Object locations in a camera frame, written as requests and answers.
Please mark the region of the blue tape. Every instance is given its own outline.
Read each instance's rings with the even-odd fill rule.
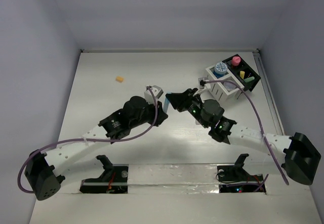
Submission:
[[[169,107],[170,101],[167,99],[164,100],[164,104],[163,104],[163,112],[167,113],[168,111],[168,107]]]

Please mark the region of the wooden block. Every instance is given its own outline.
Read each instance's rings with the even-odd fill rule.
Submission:
[[[117,76],[117,77],[116,77],[116,81],[118,81],[118,82],[123,82],[123,81],[124,81],[124,78],[121,77],[121,76]]]

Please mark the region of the yellow object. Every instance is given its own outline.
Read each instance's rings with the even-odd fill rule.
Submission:
[[[240,76],[242,79],[244,79],[244,75],[245,75],[245,71],[240,71],[240,72],[239,72],[239,76]]]
[[[118,81],[118,82],[123,82],[123,81],[124,81],[124,78],[121,77],[121,76],[117,76],[117,77],[116,77],[116,81]]]

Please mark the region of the red wire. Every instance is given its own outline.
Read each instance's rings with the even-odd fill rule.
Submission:
[[[110,190],[111,189],[111,183],[113,182],[113,179],[115,178],[115,175],[116,175],[116,172],[114,172],[113,173],[113,175],[112,175],[112,178],[111,178],[111,180],[109,181],[109,184],[108,184],[108,190]]]

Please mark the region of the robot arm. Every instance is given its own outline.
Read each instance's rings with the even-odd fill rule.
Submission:
[[[208,134],[218,142],[269,153],[264,144],[266,137],[279,167],[284,169],[292,180],[304,185],[313,183],[321,155],[305,135],[295,133],[293,137],[272,134],[264,136],[260,130],[250,129],[224,117],[224,109],[216,100],[202,102],[197,90],[189,88],[183,93],[166,94],[166,97],[174,109],[179,112],[188,111],[204,128],[210,127]],[[260,164],[244,167],[246,157],[248,154],[241,154],[237,164],[226,167],[220,178],[226,181],[244,181],[248,174],[275,172],[274,164],[266,168]]]
[[[157,99],[163,93],[158,86],[151,87],[151,91]],[[110,138],[109,142],[111,143],[124,141],[126,139],[121,139],[128,136],[132,128],[144,123],[150,123],[152,126],[159,126],[163,123],[168,115],[163,112],[161,102],[157,101],[155,107],[152,103],[156,99],[148,90],[144,95],[145,99],[139,96],[132,97],[122,109],[101,120],[98,126],[85,134],[84,139],[77,139],[78,141],[73,144],[35,154],[26,165],[25,176],[37,199],[48,199],[59,191],[61,184],[67,184],[69,180],[74,181],[75,175],[66,174],[66,170],[82,157],[107,146],[107,143],[100,143],[107,142],[107,140],[102,140],[104,136]],[[188,111],[203,127],[210,128],[209,135],[218,142],[245,146],[267,154],[269,149],[263,141],[266,136],[277,161],[287,175],[301,184],[312,184],[321,155],[305,135],[295,133],[293,137],[272,134],[263,136],[259,130],[244,127],[236,121],[224,117],[224,109],[216,100],[203,102],[196,88],[188,89],[180,94],[166,94],[166,98],[174,109],[179,112]],[[247,176],[251,176],[250,174],[277,173],[274,164],[267,168],[260,164],[254,164],[252,168],[248,164],[244,165],[244,160],[247,157],[248,154],[241,154],[234,164],[217,166],[219,173],[222,172],[219,174],[219,180],[222,182],[246,181]],[[98,178],[84,180],[82,187],[86,188],[84,183],[87,181],[91,183],[111,182],[116,172],[118,172],[118,176],[123,175],[125,166],[113,166],[104,155],[96,158],[103,164],[104,171]],[[78,176],[81,176],[81,179],[88,177],[82,174]],[[121,189],[114,191],[115,193],[123,192]]]
[[[168,115],[163,112],[162,103],[156,100],[160,98],[163,91],[158,86],[153,86],[150,90],[154,94],[155,99],[153,99],[153,95],[149,90],[144,92],[145,98],[139,96],[131,97],[122,109],[101,120],[98,126],[84,135],[84,140],[77,139],[83,141],[60,146],[33,156],[26,165],[25,176],[37,199],[45,200],[58,192],[61,184],[67,182],[65,181],[66,177],[62,173],[84,156],[107,146],[107,142],[125,141],[126,139],[121,139],[128,136],[132,128],[139,125],[149,123],[152,126],[159,126],[163,123]],[[101,140],[105,136],[112,141]],[[105,169],[99,178],[102,181],[110,180],[114,173],[114,167],[106,156],[97,156],[97,159],[102,162]]]

